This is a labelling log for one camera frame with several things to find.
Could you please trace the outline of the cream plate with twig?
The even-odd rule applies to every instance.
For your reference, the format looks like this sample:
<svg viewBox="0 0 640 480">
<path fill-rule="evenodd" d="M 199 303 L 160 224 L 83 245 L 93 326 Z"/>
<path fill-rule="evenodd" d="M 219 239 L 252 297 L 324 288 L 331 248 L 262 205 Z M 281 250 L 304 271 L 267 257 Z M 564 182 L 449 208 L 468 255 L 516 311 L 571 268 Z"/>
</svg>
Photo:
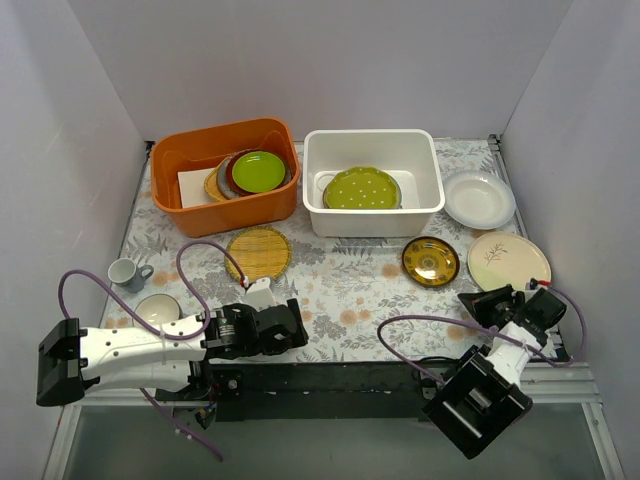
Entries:
<svg viewBox="0 0 640 480">
<path fill-rule="evenodd" d="M 544 253 L 528 239 L 509 232 L 490 232 L 469 248 L 467 266 L 481 290 L 509 284 L 525 290 L 532 278 L 550 282 L 552 271 Z"/>
</svg>

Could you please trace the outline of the yellow brown patterned plate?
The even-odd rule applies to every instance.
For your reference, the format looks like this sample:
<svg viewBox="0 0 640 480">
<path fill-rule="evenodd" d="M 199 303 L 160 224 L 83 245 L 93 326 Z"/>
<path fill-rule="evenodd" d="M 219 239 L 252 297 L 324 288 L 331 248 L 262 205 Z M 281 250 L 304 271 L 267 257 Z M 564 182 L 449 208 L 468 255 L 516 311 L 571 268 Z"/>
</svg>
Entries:
<svg viewBox="0 0 640 480">
<path fill-rule="evenodd" d="M 412 239 L 404 247 L 401 260 L 405 273 L 425 288 L 450 284 L 461 266 L 455 249 L 444 240 L 431 236 Z"/>
</svg>

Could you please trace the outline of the green polka dot plate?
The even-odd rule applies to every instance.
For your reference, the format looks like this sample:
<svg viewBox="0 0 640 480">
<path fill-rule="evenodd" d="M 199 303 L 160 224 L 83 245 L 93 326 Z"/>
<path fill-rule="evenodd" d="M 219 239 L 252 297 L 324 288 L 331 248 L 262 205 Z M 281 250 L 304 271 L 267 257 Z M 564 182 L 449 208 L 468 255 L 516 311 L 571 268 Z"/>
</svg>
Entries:
<svg viewBox="0 0 640 480">
<path fill-rule="evenodd" d="M 329 209 L 394 209 L 394 187 L 390 174 L 375 167 L 358 166 L 338 172 L 323 192 Z"/>
</svg>

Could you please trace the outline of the white watermelon pattern plate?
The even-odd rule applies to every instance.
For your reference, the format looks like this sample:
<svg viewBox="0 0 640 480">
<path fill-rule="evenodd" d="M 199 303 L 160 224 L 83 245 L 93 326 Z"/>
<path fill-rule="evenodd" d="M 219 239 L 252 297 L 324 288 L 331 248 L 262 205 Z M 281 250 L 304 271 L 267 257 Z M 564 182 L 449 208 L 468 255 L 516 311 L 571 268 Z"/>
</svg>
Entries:
<svg viewBox="0 0 640 480">
<path fill-rule="evenodd" d="M 390 175 L 390 182 L 394 187 L 394 198 L 395 198 L 395 202 L 392 208 L 394 209 L 401 209 L 402 208 L 402 190 L 401 187 L 399 185 L 399 183 L 396 181 L 396 179 Z"/>
</svg>

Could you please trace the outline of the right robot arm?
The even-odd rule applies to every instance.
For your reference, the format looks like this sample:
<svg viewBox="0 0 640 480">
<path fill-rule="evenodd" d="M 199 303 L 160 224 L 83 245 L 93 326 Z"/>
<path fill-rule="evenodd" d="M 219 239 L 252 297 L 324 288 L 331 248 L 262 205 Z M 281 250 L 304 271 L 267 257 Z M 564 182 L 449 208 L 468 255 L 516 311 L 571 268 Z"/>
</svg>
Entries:
<svg viewBox="0 0 640 480">
<path fill-rule="evenodd" d="M 470 316 L 495 328 L 490 347 L 473 346 L 446 371 L 445 383 L 423 409 L 427 418 L 468 458 L 483 452 L 507 427 L 528 413 L 532 399 L 521 375 L 564 316 L 566 304 L 544 288 L 516 291 L 510 285 L 458 295 Z"/>
</svg>

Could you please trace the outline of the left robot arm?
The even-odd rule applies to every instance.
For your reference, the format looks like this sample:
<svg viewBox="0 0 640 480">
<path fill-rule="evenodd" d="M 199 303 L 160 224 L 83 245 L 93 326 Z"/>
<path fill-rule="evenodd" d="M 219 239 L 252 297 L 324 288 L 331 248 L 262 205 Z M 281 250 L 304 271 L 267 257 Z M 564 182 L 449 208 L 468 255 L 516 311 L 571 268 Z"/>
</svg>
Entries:
<svg viewBox="0 0 640 480">
<path fill-rule="evenodd" d="M 281 355 L 308 343 L 298 302 L 290 299 L 263 309 L 235 303 L 161 326 L 158 336 L 144 328 L 83 328 L 64 319 L 38 345 L 36 404 L 64 406 L 100 389 L 181 390 L 193 400 L 213 386 L 211 373 L 198 365 L 210 359 L 235 360 Z M 178 382 L 157 368 L 186 363 Z"/>
</svg>

